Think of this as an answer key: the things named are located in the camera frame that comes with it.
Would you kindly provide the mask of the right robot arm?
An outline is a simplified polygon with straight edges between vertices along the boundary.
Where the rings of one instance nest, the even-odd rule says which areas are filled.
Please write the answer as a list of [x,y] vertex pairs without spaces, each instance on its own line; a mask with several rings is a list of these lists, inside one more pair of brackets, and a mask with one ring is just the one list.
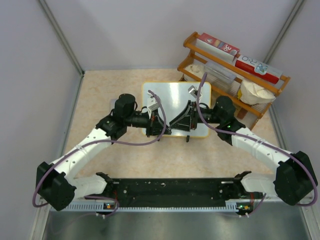
[[245,173],[233,185],[237,197],[245,198],[251,192],[260,192],[277,196],[294,206],[314,192],[311,204],[315,204],[318,181],[308,155],[302,151],[292,153],[283,150],[256,136],[235,118],[235,110],[227,96],[219,96],[213,108],[190,100],[169,125],[172,129],[189,132],[200,123],[217,124],[214,130],[222,141],[250,153],[272,171],[271,174]]

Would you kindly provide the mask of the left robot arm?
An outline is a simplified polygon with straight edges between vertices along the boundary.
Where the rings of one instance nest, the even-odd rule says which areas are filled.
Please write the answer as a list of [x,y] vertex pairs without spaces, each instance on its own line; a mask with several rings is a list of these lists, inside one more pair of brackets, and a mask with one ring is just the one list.
[[90,195],[109,198],[114,187],[108,183],[110,179],[106,174],[96,173],[90,177],[77,177],[77,174],[102,150],[113,144],[125,145],[119,139],[128,127],[145,129],[146,135],[155,136],[156,141],[171,134],[165,113],[159,114],[164,111],[159,96],[151,90],[148,94],[146,112],[137,110],[138,104],[132,94],[121,94],[111,112],[80,143],[50,164],[42,162],[36,170],[32,205],[40,207],[36,203],[36,197],[40,196],[48,205],[61,211],[72,201]]

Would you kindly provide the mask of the yellow framed whiteboard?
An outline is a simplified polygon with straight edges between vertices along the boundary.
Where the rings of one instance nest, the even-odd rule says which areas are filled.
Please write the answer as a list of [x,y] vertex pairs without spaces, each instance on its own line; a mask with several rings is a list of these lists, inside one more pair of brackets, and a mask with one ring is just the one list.
[[[198,89],[200,82],[197,81],[179,81],[179,82],[145,82],[142,85],[142,106],[147,106],[149,93],[148,90],[154,92],[161,100],[166,115],[167,125],[186,107],[188,100],[196,101],[196,98],[189,93],[190,87]],[[212,87],[205,82],[201,88],[200,103],[205,103],[211,106]],[[196,130],[190,132],[182,130],[172,130],[171,135],[165,137],[187,137],[191,138],[206,138],[209,136],[209,128],[204,124],[199,124]]]

